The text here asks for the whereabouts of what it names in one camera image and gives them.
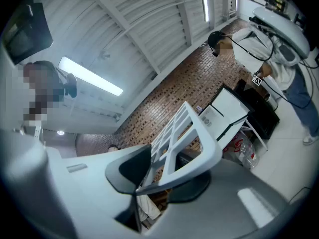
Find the brick floor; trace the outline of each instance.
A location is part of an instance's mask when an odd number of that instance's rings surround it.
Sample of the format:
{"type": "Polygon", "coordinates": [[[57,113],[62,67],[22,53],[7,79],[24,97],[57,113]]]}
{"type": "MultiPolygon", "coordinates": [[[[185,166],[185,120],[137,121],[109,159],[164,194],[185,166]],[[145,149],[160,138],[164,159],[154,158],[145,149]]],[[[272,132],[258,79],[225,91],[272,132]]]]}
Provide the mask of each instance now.
{"type": "MultiPolygon", "coordinates": [[[[237,19],[222,29],[232,34],[247,23],[237,19]]],[[[236,64],[233,53],[212,55],[209,46],[197,48],[180,63],[135,109],[113,135],[81,134],[76,140],[78,156],[107,152],[110,144],[126,148],[149,144],[185,101],[196,110],[205,107],[222,83],[233,88],[249,73],[236,64]]],[[[199,141],[190,146],[199,150],[199,141]]]]}

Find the wire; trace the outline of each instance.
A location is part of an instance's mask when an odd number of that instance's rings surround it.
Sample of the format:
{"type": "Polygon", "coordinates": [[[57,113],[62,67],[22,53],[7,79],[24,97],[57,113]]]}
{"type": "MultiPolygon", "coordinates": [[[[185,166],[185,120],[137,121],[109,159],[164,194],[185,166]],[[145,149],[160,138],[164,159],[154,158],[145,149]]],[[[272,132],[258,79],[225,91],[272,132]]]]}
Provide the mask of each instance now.
{"type": "Polygon", "coordinates": [[[243,46],[239,45],[237,42],[235,42],[232,38],[230,38],[228,35],[221,35],[221,36],[227,36],[229,39],[231,39],[234,43],[236,43],[239,47],[241,47],[244,51],[246,51],[249,55],[251,55],[252,57],[256,58],[257,60],[259,61],[267,61],[269,60],[273,53],[274,53],[274,50],[275,50],[275,45],[274,45],[274,42],[272,41],[272,39],[267,35],[267,37],[269,38],[269,40],[271,41],[272,45],[273,45],[273,48],[271,50],[271,53],[270,53],[270,56],[267,58],[267,59],[261,59],[261,58],[258,58],[258,57],[255,57],[252,53],[250,53],[248,50],[246,50],[243,46]]]}
{"type": "Polygon", "coordinates": [[[65,74],[62,73],[62,71],[59,68],[55,67],[55,69],[56,69],[57,72],[59,72],[66,79],[65,74]]]}
{"type": "Polygon", "coordinates": [[[290,204],[290,202],[302,191],[302,190],[304,190],[304,189],[308,189],[308,190],[311,190],[311,188],[309,188],[309,187],[303,187],[300,191],[298,191],[290,200],[289,200],[289,204],[290,204]]]}
{"type": "Polygon", "coordinates": [[[291,104],[291,105],[293,105],[293,106],[296,106],[296,107],[298,107],[299,109],[304,109],[304,108],[306,108],[306,107],[310,104],[311,100],[313,99],[313,95],[314,95],[314,83],[313,83],[313,79],[312,79],[312,77],[311,77],[309,71],[308,71],[308,74],[309,74],[309,77],[310,77],[310,80],[311,80],[312,93],[311,93],[311,96],[310,96],[310,98],[309,98],[308,103],[307,103],[305,106],[303,106],[303,107],[301,107],[301,106],[299,106],[299,105],[296,105],[296,104],[294,104],[294,103],[288,101],[286,98],[284,98],[282,95],[280,95],[277,91],[275,91],[272,87],[270,87],[270,86],[268,85],[268,83],[267,83],[264,79],[262,79],[262,81],[263,81],[264,83],[266,83],[267,86],[268,86],[273,92],[275,92],[277,95],[279,95],[280,97],[282,97],[282,98],[283,98],[285,101],[287,101],[289,104],[291,104]]]}
{"type": "Polygon", "coordinates": [[[306,66],[306,67],[308,67],[308,68],[310,68],[310,69],[316,69],[316,68],[318,68],[319,66],[311,67],[311,66],[309,66],[309,65],[308,65],[308,63],[307,63],[307,66],[306,66]]]}

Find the label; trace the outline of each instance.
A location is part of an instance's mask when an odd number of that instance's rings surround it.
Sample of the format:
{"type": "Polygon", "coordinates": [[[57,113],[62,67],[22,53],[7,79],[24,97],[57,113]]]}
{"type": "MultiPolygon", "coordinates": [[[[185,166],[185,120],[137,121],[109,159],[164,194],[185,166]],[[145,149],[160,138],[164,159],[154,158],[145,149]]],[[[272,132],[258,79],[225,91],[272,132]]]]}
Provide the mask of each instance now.
{"type": "Polygon", "coordinates": [[[259,86],[261,84],[261,79],[257,75],[254,75],[254,77],[251,79],[251,81],[253,83],[255,83],[257,86],[259,86]]]}

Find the fluorescent light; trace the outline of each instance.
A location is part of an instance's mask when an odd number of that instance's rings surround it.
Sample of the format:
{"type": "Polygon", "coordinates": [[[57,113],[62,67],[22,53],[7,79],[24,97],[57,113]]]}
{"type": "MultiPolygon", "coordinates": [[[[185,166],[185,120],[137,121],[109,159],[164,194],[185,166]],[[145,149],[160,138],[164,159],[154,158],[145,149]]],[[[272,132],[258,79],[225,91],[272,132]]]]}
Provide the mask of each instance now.
{"type": "Polygon", "coordinates": [[[237,11],[238,8],[238,0],[236,0],[236,7],[235,7],[235,11],[237,11]]]}
{"type": "Polygon", "coordinates": [[[202,0],[202,2],[203,2],[203,7],[204,7],[205,21],[209,22],[208,1],[207,0],[202,0]]]}
{"type": "Polygon", "coordinates": [[[75,77],[80,78],[83,81],[86,81],[102,90],[112,93],[113,95],[119,96],[123,90],[114,84],[104,80],[100,76],[92,73],[83,66],[75,63],[67,57],[62,57],[59,68],[69,74],[73,74],[75,77]]]}

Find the white ceiling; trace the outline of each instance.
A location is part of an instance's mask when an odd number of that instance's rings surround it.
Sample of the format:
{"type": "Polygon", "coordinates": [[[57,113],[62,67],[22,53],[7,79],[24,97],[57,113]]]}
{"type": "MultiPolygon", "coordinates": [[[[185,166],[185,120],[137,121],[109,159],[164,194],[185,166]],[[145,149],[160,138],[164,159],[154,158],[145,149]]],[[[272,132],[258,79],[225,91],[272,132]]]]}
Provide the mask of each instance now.
{"type": "Polygon", "coordinates": [[[54,43],[24,62],[49,60],[57,66],[67,56],[124,90],[116,97],[78,80],[77,98],[66,97],[43,125],[76,133],[116,130],[172,66],[234,10],[231,0],[209,0],[212,21],[205,22],[201,0],[35,1],[43,3],[54,43]]]}

